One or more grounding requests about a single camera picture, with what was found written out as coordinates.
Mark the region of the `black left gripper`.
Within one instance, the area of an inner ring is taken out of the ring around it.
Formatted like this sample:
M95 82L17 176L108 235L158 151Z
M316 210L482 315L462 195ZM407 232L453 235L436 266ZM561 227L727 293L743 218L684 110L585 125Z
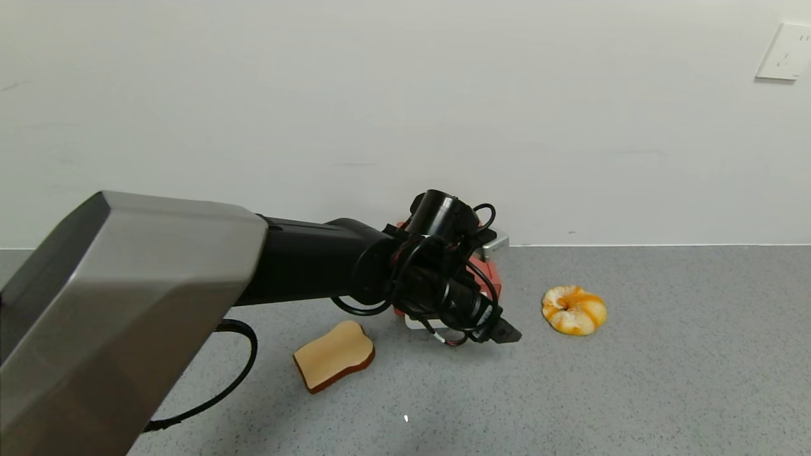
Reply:
M498 344L517 343L522 333L504 318L497 289L485 278L477 282L451 279L442 300L442 321L451 329L463 332L475 343L489 339Z

